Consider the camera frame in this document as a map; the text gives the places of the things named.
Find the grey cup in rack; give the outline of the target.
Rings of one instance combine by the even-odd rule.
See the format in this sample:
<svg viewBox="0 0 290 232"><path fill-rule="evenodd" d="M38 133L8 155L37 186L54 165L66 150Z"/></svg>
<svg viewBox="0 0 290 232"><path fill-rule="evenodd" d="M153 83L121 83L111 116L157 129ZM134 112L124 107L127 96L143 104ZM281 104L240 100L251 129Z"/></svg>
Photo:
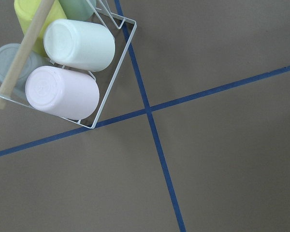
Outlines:
<svg viewBox="0 0 290 232"><path fill-rule="evenodd" d="M20 47L19 43L9 43L0 47L0 82L3 82L5 76L15 58L15 55ZM28 76L41 66L53 66L48 59L32 51L24 65L18 81L14 87L13 93L22 99L26 99L25 85Z"/></svg>

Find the white cup in rack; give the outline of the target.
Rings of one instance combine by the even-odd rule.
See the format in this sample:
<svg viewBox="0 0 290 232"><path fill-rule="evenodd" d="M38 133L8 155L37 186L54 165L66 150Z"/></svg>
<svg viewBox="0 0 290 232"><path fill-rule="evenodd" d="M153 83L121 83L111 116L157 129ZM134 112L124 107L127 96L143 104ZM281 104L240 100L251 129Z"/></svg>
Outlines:
<svg viewBox="0 0 290 232"><path fill-rule="evenodd" d="M46 54L60 65L99 72L112 62L116 46L108 28L101 24L58 19L45 30Z"/></svg>

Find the green cup in rack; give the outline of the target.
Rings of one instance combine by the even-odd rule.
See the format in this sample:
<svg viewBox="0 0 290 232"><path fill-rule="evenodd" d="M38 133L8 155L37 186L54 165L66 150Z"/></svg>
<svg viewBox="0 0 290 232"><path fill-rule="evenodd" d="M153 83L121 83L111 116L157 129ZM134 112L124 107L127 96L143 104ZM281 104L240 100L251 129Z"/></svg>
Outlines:
<svg viewBox="0 0 290 232"><path fill-rule="evenodd" d="M59 0L59 3L68 19L86 21L94 11L86 0Z"/></svg>

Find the yellow cup in rack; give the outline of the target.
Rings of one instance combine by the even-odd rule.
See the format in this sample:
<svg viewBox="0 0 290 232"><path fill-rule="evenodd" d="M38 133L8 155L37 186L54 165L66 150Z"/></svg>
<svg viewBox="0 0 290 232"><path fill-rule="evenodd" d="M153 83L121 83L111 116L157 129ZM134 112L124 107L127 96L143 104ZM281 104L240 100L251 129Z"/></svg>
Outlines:
<svg viewBox="0 0 290 232"><path fill-rule="evenodd" d="M14 10L22 31L24 34L27 33L27 30L32 22L32 19L40 5L40 0L15 0L14 1ZM49 14L42 26L39 36L33 46L33 51L40 54L43 57L47 57L47 54L44 49L44 33L46 28L53 21L57 19L67 19L60 3L58 0L55 0L52 8L49 11Z"/></svg>

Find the pink cup in rack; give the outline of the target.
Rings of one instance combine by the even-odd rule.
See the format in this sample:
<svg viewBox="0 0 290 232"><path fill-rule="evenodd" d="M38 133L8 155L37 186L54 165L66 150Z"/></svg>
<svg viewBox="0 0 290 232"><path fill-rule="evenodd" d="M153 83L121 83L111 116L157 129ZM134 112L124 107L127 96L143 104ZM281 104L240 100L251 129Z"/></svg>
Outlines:
<svg viewBox="0 0 290 232"><path fill-rule="evenodd" d="M89 117L100 98L93 77L52 66L41 66L29 75L25 94L34 109L72 120Z"/></svg>

